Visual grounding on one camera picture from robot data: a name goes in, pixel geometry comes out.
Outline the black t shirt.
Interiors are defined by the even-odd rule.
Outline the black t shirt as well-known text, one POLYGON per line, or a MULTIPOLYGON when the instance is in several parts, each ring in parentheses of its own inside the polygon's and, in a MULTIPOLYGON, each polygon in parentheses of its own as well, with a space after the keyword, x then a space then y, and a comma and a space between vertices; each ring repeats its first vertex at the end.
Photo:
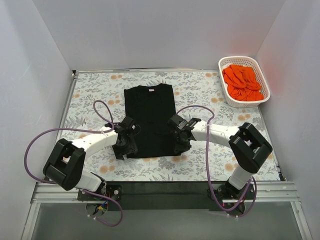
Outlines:
POLYGON ((140 132, 134 136, 137 153, 128 159, 177 156, 173 136, 167 125, 176 114, 173 87, 160 83, 136 86, 124 90, 125 115, 132 118, 140 132))

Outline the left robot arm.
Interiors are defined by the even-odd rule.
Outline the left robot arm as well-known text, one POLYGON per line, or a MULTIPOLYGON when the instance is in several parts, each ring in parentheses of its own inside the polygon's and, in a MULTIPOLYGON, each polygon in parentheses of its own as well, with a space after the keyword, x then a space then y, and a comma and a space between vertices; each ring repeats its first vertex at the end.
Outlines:
POLYGON ((95 200, 101 200, 107 193, 103 180, 84 170, 84 164, 90 156, 110 146, 118 160, 138 152, 131 129, 102 127, 97 133, 72 141, 60 139, 44 165, 43 173, 66 191, 73 188, 88 190, 95 200))

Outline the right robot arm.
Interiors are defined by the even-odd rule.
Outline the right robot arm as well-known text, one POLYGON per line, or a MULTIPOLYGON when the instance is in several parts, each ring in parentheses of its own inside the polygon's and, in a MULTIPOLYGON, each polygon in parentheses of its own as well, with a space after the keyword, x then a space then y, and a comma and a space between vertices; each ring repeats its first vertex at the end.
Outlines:
POLYGON ((191 148, 190 141, 209 141, 232 150, 238 166, 216 193, 237 199, 245 192, 245 185, 256 174, 272 153, 271 144, 255 128, 246 122, 243 125, 224 126, 208 124, 199 118, 169 120, 173 136, 173 150, 177 154, 191 148))

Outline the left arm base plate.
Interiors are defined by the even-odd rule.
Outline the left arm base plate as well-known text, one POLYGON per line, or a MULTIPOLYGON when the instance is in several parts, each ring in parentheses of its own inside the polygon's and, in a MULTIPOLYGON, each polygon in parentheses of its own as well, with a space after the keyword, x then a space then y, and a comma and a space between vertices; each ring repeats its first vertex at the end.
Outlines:
MULTIPOLYGON (((94 193, 98 195, 107 196, 109 198, 112 198, 118 201, 121 199, 122 190, 123 188, 119 184, 102 184, 101 186, 98 187, 97 191, 94 193)), ((78 201, 102 201, 106 199, 103 197, 98 197, 92 194, 88 194, 86 192, 83 193, 81 190, 79 190, 77 195, 77 200, 78 201)))

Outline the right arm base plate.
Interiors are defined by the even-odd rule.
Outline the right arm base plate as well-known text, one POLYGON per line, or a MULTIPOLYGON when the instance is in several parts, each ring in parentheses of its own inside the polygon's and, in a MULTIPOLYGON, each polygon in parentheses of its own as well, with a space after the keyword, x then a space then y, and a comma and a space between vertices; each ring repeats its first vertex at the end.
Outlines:
POLYGON ((243 193, 244 199, 253 200, 255 195, 255 189, 252 183, 248 185, 248 189, 246 189, 246 185, 237 189, 227 181, 222 184, 212 184, 214 195, 218 200, 239 200, 243 193))

